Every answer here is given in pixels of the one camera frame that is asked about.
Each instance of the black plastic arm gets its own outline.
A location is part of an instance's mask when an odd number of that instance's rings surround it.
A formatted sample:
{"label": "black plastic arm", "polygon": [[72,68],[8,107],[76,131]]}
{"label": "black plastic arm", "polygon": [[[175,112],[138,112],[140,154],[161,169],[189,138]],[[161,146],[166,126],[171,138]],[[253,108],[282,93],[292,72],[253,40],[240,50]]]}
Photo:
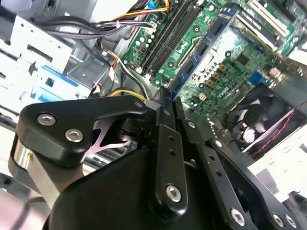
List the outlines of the black plastic arm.
{"label": "black plastic arm", "polygon": [[[98,123],[103,123],[105,134],[115,121],[142,117],[147,110],[134,96],[32,104],[21,111],[16,134],[28,149],[57,165],[73,167],[83,162],[92,145],[93,129],[99,128]],[[40,124],[37,118],[41,114],[52,115],[55,124]],[[65,133],[70,129],[81,131],[82,141],[69,141]]]}

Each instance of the blue circuit board section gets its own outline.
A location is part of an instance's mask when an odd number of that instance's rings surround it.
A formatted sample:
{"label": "blue circuit board section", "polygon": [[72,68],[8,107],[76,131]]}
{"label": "blue circuit board section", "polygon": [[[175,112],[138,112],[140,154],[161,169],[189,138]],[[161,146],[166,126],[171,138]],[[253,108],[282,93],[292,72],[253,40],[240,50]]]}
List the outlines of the blue circuit board section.
{"label": "blue circuit board section", "polygon": [[216,43],[217,39],[223,33],[223,31],[230,26],[230,23],[239,13],[239,9],[236,8],[222,8],[211,24],[207,32],[201,39],[201,42],[192,52],[190,58],[186,61],[183,67],[178,71],[177,76],[169,86],[169,90],[172,93],[173,100],[179,96],[183,86],[188,82],[193,72],[197,69],[197,66],[201,63],[203,58],[209,53],[212,46]]}

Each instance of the red wire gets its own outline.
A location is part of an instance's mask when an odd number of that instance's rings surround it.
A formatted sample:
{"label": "red wire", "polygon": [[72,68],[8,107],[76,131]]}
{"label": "red wire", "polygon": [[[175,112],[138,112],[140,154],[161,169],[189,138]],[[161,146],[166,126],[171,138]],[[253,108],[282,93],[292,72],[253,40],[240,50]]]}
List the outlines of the red wire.
{"label": "red wire", "polygon": [[277,138],[277,136],[286,128],[287,124],[289,123],[291,117],[295,114],[295,112],[302,107],[303,105],[305,105],[307,103],[307,100],[304,101],[303,103],[301,103],[299,106],[297,106],[294,111],[288,116],[286,122],[284,123],[283,127],[281,129],[279,129],[279,131],[271,138],[269,139],[262,147],[260,150],[258,150],[257,152],[255,152],[254,154],[252,154],[251,156],[256,156],[258,153],[260,153],[270,142],[272,142],[275,138]]}
{"label": "red wire", "polygon": [[117,43],[118,41],[116,40],[112,40],[112,39],[109,39],[109,38],[106,38],[106,37],[102,37],[102,39],[108,41],[108,42],[112,42],[112,43]]}

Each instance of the black fan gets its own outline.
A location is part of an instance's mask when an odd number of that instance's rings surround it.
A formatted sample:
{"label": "black fan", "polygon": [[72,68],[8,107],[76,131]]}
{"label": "black fan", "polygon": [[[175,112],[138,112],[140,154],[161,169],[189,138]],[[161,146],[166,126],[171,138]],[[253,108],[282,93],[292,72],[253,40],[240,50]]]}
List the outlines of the black fan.
{"label": "black fan", "polygon": [[[259,84],[237,104],[225,122],[239,148],[253,154],[279,131],[292,111],[291,105]],[[297,126],[299,122],[291,123],[293,129],[293,124]]]}

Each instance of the pcie slot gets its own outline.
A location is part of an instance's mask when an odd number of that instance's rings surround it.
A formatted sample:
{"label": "pcie slot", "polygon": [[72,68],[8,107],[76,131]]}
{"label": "pcie slot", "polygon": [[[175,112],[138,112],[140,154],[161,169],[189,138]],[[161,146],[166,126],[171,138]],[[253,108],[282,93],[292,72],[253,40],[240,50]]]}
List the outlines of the pcie slot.
{"label": "pcie slot", "polygon": [[171,40],[169,40],[161,54],[157,57],[157,62],[153,64],[153,68],[151,69],[151,72],[153,74],[157,73],[159,69],[163,66],[168,57],[176,48],[179,41],[182,39],[183,35],[188,31],[192,23],[195,21],[201,10],[201,7],[195,7],[187,13],[186,18],[183,19],[183,23],[176,30],[175,35],[172,37]]}
{"label": "pcie slot", "polygon": [[165,43],[167,38],[170,36],[170,34],[173,32],[174,28],[182,19],[183,15],[185,14],[188,5],[192,2],[192,0],[183,0],[183,3],[179,6],[177,9],[177,12],[175,16],[172,18],[169,25],[167,25],[164,30],[162,31],[159,40],[156,42],[154,47],[151,49],[150,53],[147,55],[147,57],[144,59],[141,66],[144,70],[148,68],[148,66],[151,64],[152,60],[156,57],[157,53],[160,51],[162,45]]}
{"label": "pcie slot", "polygon": [[287,26],[278,21],[270,12],[267,11],[257,0],[249,2],[251,8],[262,16],[275,30],[282,36],[286,37],[290,33]]}
{"label": "pcie slot", "polygon": [[279,49],[283,43],[273,34],[265,29],[246,11],[241,10],[236,16],[247,28],[249,28],[262,42],[272,48],[273,51]]}

